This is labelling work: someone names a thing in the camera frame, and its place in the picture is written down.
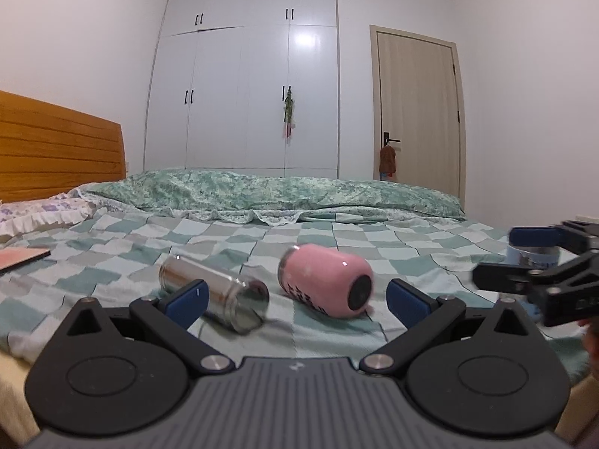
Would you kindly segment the person's right hand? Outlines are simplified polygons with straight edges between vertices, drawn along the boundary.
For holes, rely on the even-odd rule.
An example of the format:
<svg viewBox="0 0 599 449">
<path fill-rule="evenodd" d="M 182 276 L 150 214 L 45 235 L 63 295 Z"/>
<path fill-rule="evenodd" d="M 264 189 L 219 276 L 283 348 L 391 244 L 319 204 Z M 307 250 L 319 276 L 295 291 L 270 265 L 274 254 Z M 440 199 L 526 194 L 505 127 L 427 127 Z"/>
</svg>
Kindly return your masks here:
<svg viewBox="0 0 599 449">
<path fill-rule="evenodd" d="M 596 379 L 599 379 L 599 318 L 579 320 L 578 325 L 586 329 L 583 346 L 589 356 L 590 371 Z"/>
</svg>

